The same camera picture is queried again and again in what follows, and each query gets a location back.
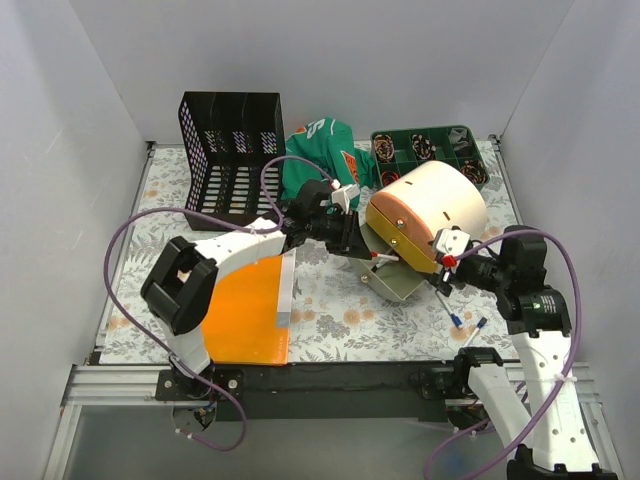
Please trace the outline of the white drawer organizer box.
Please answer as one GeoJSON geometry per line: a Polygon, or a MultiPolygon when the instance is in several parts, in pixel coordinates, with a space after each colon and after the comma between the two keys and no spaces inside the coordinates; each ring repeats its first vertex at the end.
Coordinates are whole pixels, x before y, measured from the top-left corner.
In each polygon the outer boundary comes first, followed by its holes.
{"type": "Polygon", "coordinates": [[[369,249],[399,261],[377,272],[371,272],[376,258],[351,264],[375,293],[402,302],[441,270],[431,248],[439,230],[457,226],[471,240],[487,220],[480,191],[453,167],[431,161],[375,192],[364,210],[361,230],[369,249]]]}

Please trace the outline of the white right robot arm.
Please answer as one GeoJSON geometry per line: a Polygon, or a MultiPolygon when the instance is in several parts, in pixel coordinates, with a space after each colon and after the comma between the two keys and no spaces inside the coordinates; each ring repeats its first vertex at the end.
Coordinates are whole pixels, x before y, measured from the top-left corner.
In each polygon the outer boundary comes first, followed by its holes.
{"type": "Polygon", "coordinates": [[[582,334],[576,271],[561,242],[513,225],[495,237],[498,256],[483,256],[457,227],[432,242],[445,282],[492,293],[518,353],[527,397],[511,387],[503,360],[488,347],[465,347],[454,359],[452,383],[476,397],[504,445],[487,464],[506,464],[509,479],[614,479],[586,432],[573,365],[582,334]]]}

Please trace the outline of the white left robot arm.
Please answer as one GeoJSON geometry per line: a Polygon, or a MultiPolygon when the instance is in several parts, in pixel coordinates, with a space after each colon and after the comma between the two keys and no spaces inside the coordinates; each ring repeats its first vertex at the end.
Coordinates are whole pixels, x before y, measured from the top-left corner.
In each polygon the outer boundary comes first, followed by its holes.
{"type": "Polygon", "coordinates": [[[141,287],[149,311],[161,321],[169,361],[180,372],[178,387],[193,400],[213,386],[212,365],[201,323],[216,285],[228,275],[262,259],[285,254],[312,239],[328,253],[370,260],[358,212],[351,201],[356,184],[308,180],[297,196],[276,204],[252,223],[209,240],[175,237],[164,247],[141,287]]]}

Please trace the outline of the blue-capped marker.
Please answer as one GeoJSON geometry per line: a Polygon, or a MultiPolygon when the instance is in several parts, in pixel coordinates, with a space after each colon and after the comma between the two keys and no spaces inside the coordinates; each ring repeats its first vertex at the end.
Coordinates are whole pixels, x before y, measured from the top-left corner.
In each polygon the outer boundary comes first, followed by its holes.
{"type": "Polygon", "coordinates": [[[435,295],[438,301],[440,302],[440,304],[442,305],[443,309],[445,310],[446,314],[450,317],[455,327],[458,329],[461,329],[463,327],[463,322],[459,318],[459,316],[456,315],[452,310],[451,306],[448,303],[447,297],[444,296],[440,291],[436,291],[435,295]]]}
{"type": "Polygon", "coordinates": [[[465,344],[463,345],[464,348],[470,347],[471,344],[473,343],[473,341],[475,340],[475,338],[479,335],[479,333],[481,332],[481,330],[485,327],[486,323],[487,323],[488,319],[486,317],[482,317],[478,323],[476,324],[476,326],[474,327],[473,331],[471,332],[471,334],[469,335],[469,337],[467,338],[465,344]]]}

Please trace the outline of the red-capped marker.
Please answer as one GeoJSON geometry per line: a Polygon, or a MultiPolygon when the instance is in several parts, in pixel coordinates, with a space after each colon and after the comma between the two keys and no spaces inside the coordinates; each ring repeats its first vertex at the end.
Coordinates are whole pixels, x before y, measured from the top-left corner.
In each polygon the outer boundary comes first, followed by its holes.
{"type": "Polygon", "coordinates": [[[376,258],[378,261],[399,261],[399,257],[396,255],[390,255],[390,254],[383,254],[383,253],[377,253],[377,252],[372,252],[372,256],[373,258],[376,258]]]}

